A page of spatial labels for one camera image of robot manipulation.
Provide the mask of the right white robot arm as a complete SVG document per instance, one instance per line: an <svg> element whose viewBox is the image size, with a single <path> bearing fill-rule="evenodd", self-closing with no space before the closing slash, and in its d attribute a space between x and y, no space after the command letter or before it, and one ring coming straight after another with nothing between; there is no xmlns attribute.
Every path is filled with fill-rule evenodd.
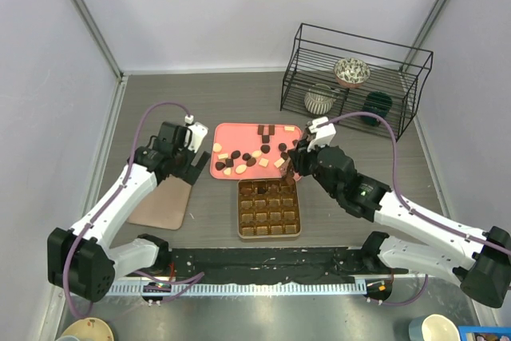
<svg viewBox="0 0 511 341"><path fill-rule="evenodd" d="M416 239L409 244L384 232L371 233L360 261L365 270L400 268L442 278L472 300L502 307L510 290L510 234L485 231L424 209L396 186L360 173L339 147L307 149L299 141L287 152L282 174L312 176L347 214L394 228Z"/></svg>

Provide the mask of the gold chocolate box with tray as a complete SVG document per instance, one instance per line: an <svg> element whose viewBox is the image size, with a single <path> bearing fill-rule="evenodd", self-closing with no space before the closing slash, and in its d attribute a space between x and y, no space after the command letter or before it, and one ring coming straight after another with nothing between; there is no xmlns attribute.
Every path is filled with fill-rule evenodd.
<svg viewBox="0 0 511 341"><path fill-rule="evenodd" d="M301 233L294 181L281 178L241 180L237 185L237 230L244 240L292 238Z"/></svg>

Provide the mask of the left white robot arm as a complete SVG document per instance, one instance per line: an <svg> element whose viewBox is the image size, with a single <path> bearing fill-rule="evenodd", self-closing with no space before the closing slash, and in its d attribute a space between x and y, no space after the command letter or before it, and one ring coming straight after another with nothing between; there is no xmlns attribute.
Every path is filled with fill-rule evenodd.
<svg viewBox="0 0 511 341"><path fill-rule="evenodd" d="M96 303L113 282L142 271L169 269L168 241L142 234L111 246L124 223L177 230L192 191L211 155L200 146L208 128L199 122L164 122L146 146L137 148L121 175L71 228L55 228L47 239L48 281Z"/></svg>

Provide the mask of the metal tongs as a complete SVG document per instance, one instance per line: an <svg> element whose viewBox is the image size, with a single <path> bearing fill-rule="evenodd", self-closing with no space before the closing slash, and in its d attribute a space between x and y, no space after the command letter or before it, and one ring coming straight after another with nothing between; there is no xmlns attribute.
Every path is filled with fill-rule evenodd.
<svg viewBox="0 0 511 341"><path fill-rule="evenodd" d="M292 160L288 157L279 167L281 177L286 184L293 184L295 182L295 172L293 169Z"/></svg>

